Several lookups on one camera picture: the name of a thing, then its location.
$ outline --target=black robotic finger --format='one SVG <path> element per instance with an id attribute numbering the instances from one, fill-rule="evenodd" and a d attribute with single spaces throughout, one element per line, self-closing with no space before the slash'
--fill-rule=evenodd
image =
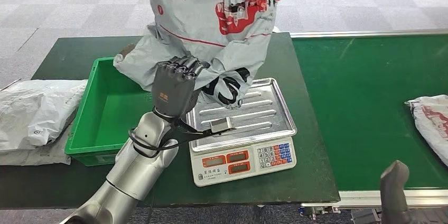
<path id="1" fill-rule="evenodd" d="M 201 62 L 196 62 L 196 64 L 194 64 L 194 66 L 192 68 L 190 68 L 190 70 L 185 74 L 185 79 L 186 80 L 195 80 L 199 73 L 202 71 L 202 69 L 204 68 L 204 65 Z"/>

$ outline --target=green bin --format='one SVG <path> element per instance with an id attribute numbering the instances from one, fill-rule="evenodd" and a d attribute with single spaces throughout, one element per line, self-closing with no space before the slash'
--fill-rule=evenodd
<path id="1" fill-rule="evenodd" d="M 95 60 L 65 153 L 85 166 L 114 163 L 128 130 L 152 108 L 151 93 L 117 71 L 113 58 Z"/>

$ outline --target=white plastic bag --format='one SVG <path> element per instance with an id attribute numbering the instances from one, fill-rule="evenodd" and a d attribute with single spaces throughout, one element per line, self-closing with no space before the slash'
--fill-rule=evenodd
<path id="1" fill-rule="evenodd" d="M 424 96 L 405 103 L 410 106 L 418 131 L 448 166 L 448 96 Z"/>
<path id="2" fill-rule="evenodd" d="M 32 150 L 15 150 L 0 153 L 0 165 L 36 166 L 53 163 L 70 165 L 71 158 L 65 154 L 64 149 L 70 134 L 72 125 L 69 125 L 64 133 L 55 142 L 37 147 Z"/>
<path id="3" fill-rule="evenodd" d="M 55 140 L 78 107 L 87 80 L 29 80 L 0 91 L 0 153 Z"/>
<path id="4" fill-rule="evenodd" d="M 157 62 L 192 55 L 211 64 L 196 81 L 208 85 L 202 99 L 239 107 L 266 58 L 278 1 L 151 0 L 155 25 L 114 66 L 151 91 Z"/>

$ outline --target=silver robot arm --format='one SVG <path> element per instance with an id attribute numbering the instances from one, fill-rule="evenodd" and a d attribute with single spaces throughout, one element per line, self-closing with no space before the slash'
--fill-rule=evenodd
<path id="1" fill-rule="evenodd" d="M 170 124 L 146 113 L 140 119 L 135 134 L 157 146 Z M 178 142 L 170 139 L 164 146 Z M 136 150 L 129 138 L 115 157 L 115 165 L 98 191 L 61 224 L 119 224 L 126 223 L 139 200 L 144 200 L 163 170 L 178 153 L 178 147 L 160 151 L 148 158 Z"/>
<path id="2" fill-rule="evenodd" d="M 197 102 L 200 89 L 194 91 L 194 84 L 203 67 L 194 57 L 174 57 L 157 65 L 153 111 L 144 114 L 138 126 L 129 131 L 104 184 L 61 224 L 126 223 L 138 201 L 146 198 L 178 153 L 178 141 L 167 140 L 167 132 L 183 130 L 190 141 L 230 129 L 198 132 L 180 119 Z"/>

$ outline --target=gray plastic bag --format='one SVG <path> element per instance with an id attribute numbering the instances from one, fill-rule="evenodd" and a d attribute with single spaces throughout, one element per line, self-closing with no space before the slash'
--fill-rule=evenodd
<path id="1" fill-rule="evenodd" d="M 155 65 L 192 55 L 211 66 L 196 80 L 199 101 L 227 108 L 241 99 L 266 58 L 279 0 L 151 0 L 155 24 L 129 54 L 118 54 L 118 71 L 151 91 Z"/>

